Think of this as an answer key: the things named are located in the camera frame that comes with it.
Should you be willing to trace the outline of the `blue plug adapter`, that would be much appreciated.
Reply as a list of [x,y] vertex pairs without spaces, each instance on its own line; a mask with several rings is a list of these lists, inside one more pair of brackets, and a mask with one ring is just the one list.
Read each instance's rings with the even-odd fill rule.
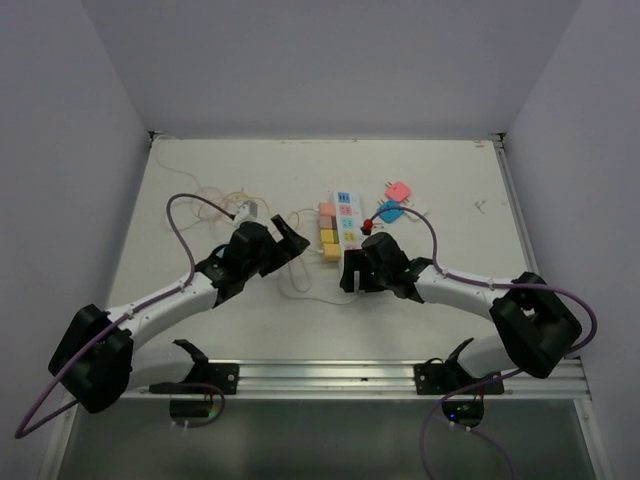
[[377,217],[385,224],[391,224],[400,219],[404,215],[404,211],[400,208],[400,204],[394,200],[387,200],[377,209]]

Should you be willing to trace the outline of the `white plug adapter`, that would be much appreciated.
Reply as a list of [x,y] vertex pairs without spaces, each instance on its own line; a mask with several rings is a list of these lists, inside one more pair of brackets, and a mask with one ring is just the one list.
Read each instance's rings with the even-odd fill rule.
[[[426,217],[429,214],[428,209],[422,208],[420,205],[415,205],[414,203],[407,205],[407,208],[410,211],[418,212],[421,216],[424,216],[424,217]],[[405,215],[409,218],[410,221],[418,221],[418,218],[411,212],[405,213]]]

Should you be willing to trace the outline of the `pink plug adapter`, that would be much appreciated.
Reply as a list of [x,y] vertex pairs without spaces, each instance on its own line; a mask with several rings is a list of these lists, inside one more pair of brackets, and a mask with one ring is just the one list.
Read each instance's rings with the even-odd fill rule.
[[388,182],[385,185],[384,195],[388,200],[402,203],[411,196],[411,189],[402,181]]

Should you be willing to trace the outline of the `yellow olive USB charger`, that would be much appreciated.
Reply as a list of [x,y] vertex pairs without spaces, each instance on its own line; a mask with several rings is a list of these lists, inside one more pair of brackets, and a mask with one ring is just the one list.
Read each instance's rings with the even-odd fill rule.
[[338,244],[338,232],[334,229],[321,229],[320,241],[322,244]]

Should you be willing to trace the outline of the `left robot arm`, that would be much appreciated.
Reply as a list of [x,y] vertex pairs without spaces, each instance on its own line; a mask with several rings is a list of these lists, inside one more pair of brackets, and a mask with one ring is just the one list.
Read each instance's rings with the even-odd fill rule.
[[110,407],[130,387],[135,353],[151,339],[241,293],[254,276],[265,277],[301,256],[310,241],[285,220],[271,218],[279,240],[255,221],[242,222],[171,285],[133,303],[102,310],[90,304],[73,317],[48,370],[90,413]]

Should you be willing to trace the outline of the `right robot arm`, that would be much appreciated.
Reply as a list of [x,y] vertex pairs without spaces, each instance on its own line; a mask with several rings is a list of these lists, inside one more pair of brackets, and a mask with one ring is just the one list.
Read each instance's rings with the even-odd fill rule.
[[582,333],[580,322],[540,276],[525,272],[496,282],[447,270],[434,257],[409,258],[387,233],[345,252],[340,287],[346,293],[390,291],[494,325],[494,335],[467,339],[441,363],[427,367],[425,377],[443,392],[468,392],[504,370],[544,379]]

